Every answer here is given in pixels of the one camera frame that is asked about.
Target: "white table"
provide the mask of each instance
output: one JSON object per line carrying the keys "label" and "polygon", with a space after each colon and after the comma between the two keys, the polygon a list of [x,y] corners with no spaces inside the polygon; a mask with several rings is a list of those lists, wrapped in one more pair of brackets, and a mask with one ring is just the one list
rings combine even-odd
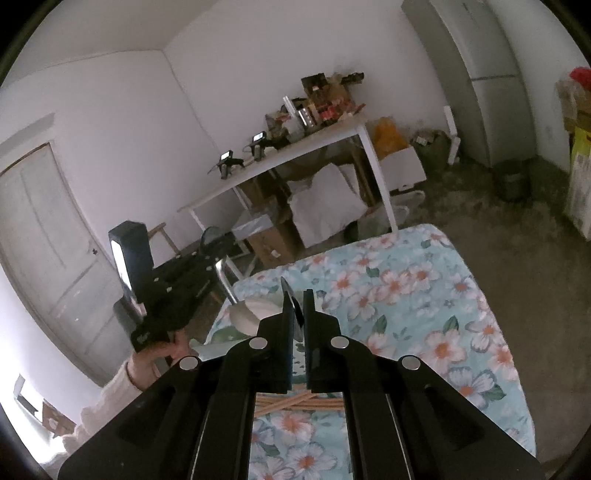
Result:
{"label": "white table", "polygon": [[[318,150],[319,148],[323,148],[346,138],[359,135],[361,144],[363,145],[365,154],[369,160],[369,165],[371,166],[376,183],[378,184],[379,193],[382,197],[384,207],[386,208],[386,214],[388,215],[390,226],[392,227],[392,231],[396,232],[398,231],[398,226],[396,225],[396,219],[394,218],[394,210],[392,209],[392,205],[389,201],[390,192],[386,186],[386,181],[384,179],[384,175],[382,174],[382,168],[380,167],[374,146],[365,126],[366,122],[367,118],[365,115],[355,115],[352,118],[345,119],[341,122],[331,125],[330,127],[323,128],[309,137],[303,138],[299,142],[273,152],[267,155],[263,160],[259,162],[253,162],[246,168],[234,170],[234,173],[226,180],[222,180],[218,174],[212,176],[208,187],[203,189],[199,198],[180,208],[178,212],[189,210],[193,219],[202,229],[204,229],[205,226],[197,217],[197,214],[194,211],[195,208],[209,202],[210,200],[213,200],[218,195],[221,195],[230,189],[235,190],[236,187],[241,183],[250,180],[272,168],[278,167],[279,165],[301,157],[302,155],[306,155],[307,153],[313,152],[314,150]],[[236,192],[236,194],[243,203],[243,199],[241,198],[240,194],[238,192]]]}

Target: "bed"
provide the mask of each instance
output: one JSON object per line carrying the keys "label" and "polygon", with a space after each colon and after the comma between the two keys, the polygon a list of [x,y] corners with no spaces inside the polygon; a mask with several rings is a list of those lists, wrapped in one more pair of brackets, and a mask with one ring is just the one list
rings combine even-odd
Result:
{"label": "bed", "polygon": [[[235,293],[281,304],[282,276],[295,292],[312,288],[343,334],[375,354],[419,356],[535,455],[534,426],[511,351],[466,264],[436,227],[413,226],[266,270],[234,284]],[[206,343],[236,338],[226,306]],[[297,351],[294,362],[294,375],[301,375]],[[348,452],[343,413],[278,411],[253,423],[250,474],[351,478]]]}

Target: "metal rivet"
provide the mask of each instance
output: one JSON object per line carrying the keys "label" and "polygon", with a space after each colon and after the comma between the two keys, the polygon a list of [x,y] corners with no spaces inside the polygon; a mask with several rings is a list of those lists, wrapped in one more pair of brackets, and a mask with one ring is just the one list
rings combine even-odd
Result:
{"label": "metal rivet", "polygon": [[421,366],[421,361],[415,356],[405,356],[402,359],[402,366],[407,370],[418,370]]}
{"label": "metal rivet", "polygon": [[345,337],[332,337],[330,344],[335,348],[347,348],[349,346],[349,339]]}
{"label": "metal rivet", "polygon": [[267,346],[267,339],[263,337],[254,337],[248,345],[255,350],[263,350]]}
{"label": "metal rivet", "polygon": [[186,356],[179,363],[181,370],[194,370],[199,365],[199,360],[195,356]]}

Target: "refrigerator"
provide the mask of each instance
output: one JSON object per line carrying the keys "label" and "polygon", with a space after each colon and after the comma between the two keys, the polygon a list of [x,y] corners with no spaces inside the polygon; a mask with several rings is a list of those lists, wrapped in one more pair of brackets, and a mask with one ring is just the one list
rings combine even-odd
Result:
{"label": "refrigerator", "polygon": [[463,153],[487,167],[536,155],[521,72],[483,0],[404,0],[452,107]]}

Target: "white box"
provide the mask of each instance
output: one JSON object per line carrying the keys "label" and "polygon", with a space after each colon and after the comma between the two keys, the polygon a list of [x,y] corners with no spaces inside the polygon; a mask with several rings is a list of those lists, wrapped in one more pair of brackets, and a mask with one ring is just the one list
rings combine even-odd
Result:
{"label": "white box", "polygon": [[413,147],[394,152],[379,162],[389,191],[408,190],[427,176]]}

